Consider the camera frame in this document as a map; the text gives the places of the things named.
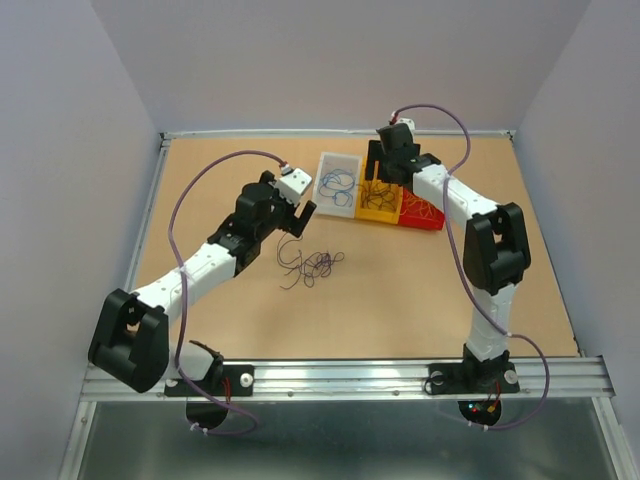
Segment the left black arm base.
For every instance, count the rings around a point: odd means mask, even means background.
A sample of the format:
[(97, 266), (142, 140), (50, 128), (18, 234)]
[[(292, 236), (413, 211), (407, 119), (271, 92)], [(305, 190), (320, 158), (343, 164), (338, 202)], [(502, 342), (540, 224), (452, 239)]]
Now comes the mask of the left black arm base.
[[(255, 367), (250, 363), (226, 363), (212, 366), (201, 380), (193, 383), (207, 394), (217, 398), (251, 397), (254, 390)], [(164, 395), (169, 398), (199, 396), (182, 378), (173, 386), (164, 386)]]

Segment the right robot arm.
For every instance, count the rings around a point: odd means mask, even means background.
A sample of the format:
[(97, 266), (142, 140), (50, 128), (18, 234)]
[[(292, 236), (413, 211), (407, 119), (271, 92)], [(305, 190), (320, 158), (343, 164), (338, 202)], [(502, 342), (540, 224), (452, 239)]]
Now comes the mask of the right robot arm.
[(373, 159), (365, 177), (403, 187), (445, 215), (447, 235), (453, 223), (464, 229), (461, 253), (454, 262), (473, 304), (465, 343), (472, 359), (460, 366), (463, 384), (482, 390), (496, 378), (491, 360), (504, 355), (517, 285), (531, 265), (524, 214), (519, 205), (498, 204), (448, 172), (430, 153), (422, 154), (410, 127), (396, 123), (377, 130), (370, 143)]

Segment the white plastic bin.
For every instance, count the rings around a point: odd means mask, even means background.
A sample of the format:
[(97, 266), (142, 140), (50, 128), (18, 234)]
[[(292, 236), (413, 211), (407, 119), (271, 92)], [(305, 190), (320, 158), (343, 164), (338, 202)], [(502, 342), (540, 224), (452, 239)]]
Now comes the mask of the white plastic bin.
[(361, 168), (361, 156), (334, 152), (321, 154), (312, 192), (317, 214), (355, 218)]

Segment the red plastic bin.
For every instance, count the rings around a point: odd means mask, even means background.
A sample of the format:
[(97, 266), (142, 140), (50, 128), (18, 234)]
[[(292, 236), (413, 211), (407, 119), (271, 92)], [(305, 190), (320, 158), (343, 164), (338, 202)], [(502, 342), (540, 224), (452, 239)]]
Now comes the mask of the red plastic bin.
[(407, 228), (441, 231), (444, 227), (444, 214), (428, 201), (404, 189), (398, 224)]

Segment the yellow plastic bin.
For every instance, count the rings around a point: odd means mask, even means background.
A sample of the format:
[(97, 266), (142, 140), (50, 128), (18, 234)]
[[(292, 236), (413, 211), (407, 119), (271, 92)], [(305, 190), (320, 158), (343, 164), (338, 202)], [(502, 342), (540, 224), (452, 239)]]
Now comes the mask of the yellow plastic bin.
[(397, 225), (403, 189), (398, 185), (379, 180), (366, 181), (365, 165), (366, 160), (363, 163), (358, 183), (355, 219)]

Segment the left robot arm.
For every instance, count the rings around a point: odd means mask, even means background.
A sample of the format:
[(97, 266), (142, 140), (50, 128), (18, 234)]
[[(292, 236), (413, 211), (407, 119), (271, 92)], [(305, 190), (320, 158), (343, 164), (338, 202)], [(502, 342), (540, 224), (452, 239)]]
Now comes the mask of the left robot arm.
[(164, 376), (185, 373), (199, 393), (215, 392), (223, 371), (202, 344), (171, 343), (174, 321), (211, 290), (243, 272), (274, 231), (301, 236), (315, 205), (303, 199), (312, 187), (304, 170), (285, 167), (280, 178), (266, 171), (242, 188), (234, 211), (188, 259), (132, 292), (116, 289), (105, 299), (88, 360), (138, 393)]

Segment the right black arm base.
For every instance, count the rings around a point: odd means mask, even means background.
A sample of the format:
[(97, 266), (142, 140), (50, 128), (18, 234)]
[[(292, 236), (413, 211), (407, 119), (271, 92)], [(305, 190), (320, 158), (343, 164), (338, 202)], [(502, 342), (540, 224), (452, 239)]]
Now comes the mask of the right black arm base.
[(520, 391), (508, 350), (493, 359), (479, 360), (464, 345), (460, 361), (432, 362), (427, 368), (423, 390), (430, 395), (513, 394)]

